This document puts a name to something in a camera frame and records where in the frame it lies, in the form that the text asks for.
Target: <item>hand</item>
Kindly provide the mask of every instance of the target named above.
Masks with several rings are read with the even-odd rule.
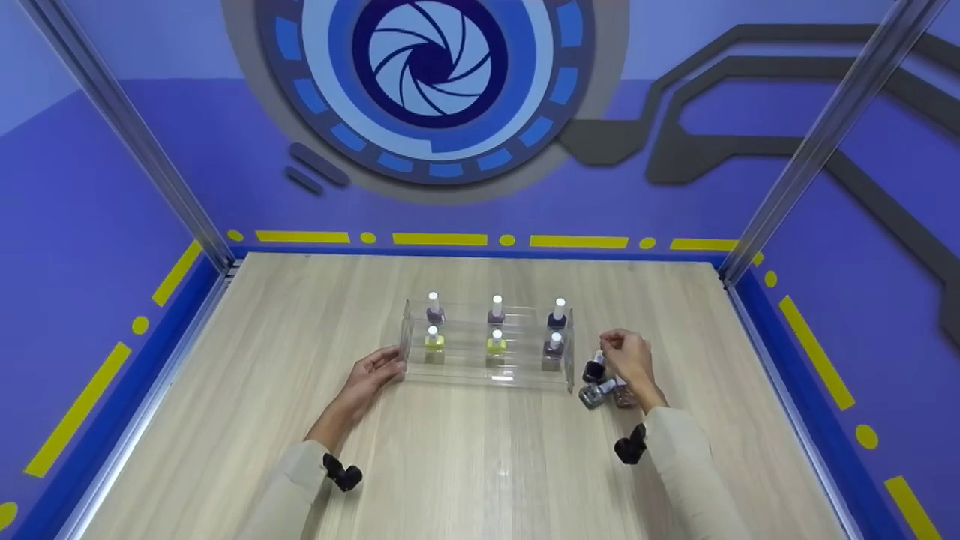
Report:
[[[638,333],[613,329],[600,334],[600,349],[617,375],[627,383],[654,380],[650,342]]]
[[[396,345],[384,347],[354,363],[344,387],[326,406],[306,438],[317,440],[337,453],[347,433],[370,410],[380,389],[403,373],[405,364],[399,354]]]
[[[643,412],[650,412],[655,406],[669,406],[654,382],[649,341],[634,331],[618,328],[600,334],[600,349],[607,365],[630,386]]]

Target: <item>blue circular graphic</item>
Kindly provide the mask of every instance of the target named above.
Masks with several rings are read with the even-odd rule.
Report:
[[[507,45],[476,0],[371,2],[353,29],[353,62],[373,100],[424,128],[466,124],[490,108]]]
[[[482,182],[543,150],[593,61],[590,0],[256,0],[265,56],[303,121],[412,184]]]

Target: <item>beige sleeve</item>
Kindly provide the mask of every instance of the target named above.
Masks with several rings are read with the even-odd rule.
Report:
[[[707,436],[679,408],[654,407],[643,426],[647,453],[691,540],[747,540],[730,492],[713,466]]]
[[[326,453],[327,449],[313,440],[287,449],[236,539],[300,540],[310,506],[326,478]]]

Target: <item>blue border strip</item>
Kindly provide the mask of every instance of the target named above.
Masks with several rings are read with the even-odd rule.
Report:
[[[444,247],[403,247],[403,248],[344,248],[323,245],[294,244],[282,246],[233,246],[237,258],[251,253],[309,253],[319,255],[393,255],[398,257],[479,257],[479,258],[559,258],[573,260],[659,260],[664,262],[709,262],[718,268],[725,255],[697,254],[645,254],[645,253],[603,253],[579,250],[492,250]]]
[[[847,503],[860,532],[868,540],[906,540],[894,514],[877,484],[857,456],[849,435],[843,431],[834,406],[820,391],[809,362],[794,345],[790,331],[780,321],[776,308],[754,272],[748,271],[736,284],[736,292],[754,321],[780,372],[783,384],[803,417],[813,444],[827,464],[840,494]]]
[[[52,540],[57,536],[113,451],[218,276],[213,263],[203,257],[180,286],[180,292],[140,352],[128,360],[127,371],[109,392],[100,412],[87,420],[86,432],[27,514],[13,540]]]

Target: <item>left hand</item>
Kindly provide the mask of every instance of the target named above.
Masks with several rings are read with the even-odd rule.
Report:
[[[377,349],[354,363],[344,387],[326,406],[306,438],[315,439],[336,453],[347,433],[370,410],[380,389],[402,375],[406,366],[399,355],[400,349],[394,345]]]

